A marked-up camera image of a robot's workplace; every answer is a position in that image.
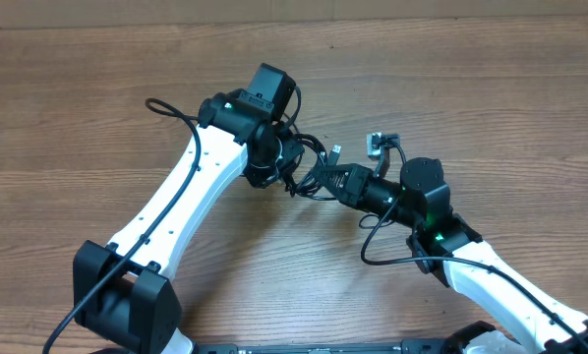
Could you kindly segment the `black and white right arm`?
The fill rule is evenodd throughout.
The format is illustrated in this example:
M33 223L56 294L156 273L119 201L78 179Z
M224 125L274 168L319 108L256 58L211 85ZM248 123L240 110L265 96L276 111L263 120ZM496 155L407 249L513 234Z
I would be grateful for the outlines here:
M588 353L588 316L524 278L454 212L439 160L404 162L397 182L359 164L312 174L343 205L409 228L406 261L479 305L527 352Z

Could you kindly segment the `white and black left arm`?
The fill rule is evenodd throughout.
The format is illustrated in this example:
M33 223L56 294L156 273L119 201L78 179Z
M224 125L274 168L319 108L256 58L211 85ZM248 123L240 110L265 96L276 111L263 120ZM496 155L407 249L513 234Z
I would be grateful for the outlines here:
M299 92L285 72L262 63L247 88L206 99L195 117L148 99L150 110L183 120L191 140L133 220L105 245L86 241L77 251L66 320L125 353L197 352L180 330L172 281L192 237L238 176L263 189L295 169L303 148L283 114Z

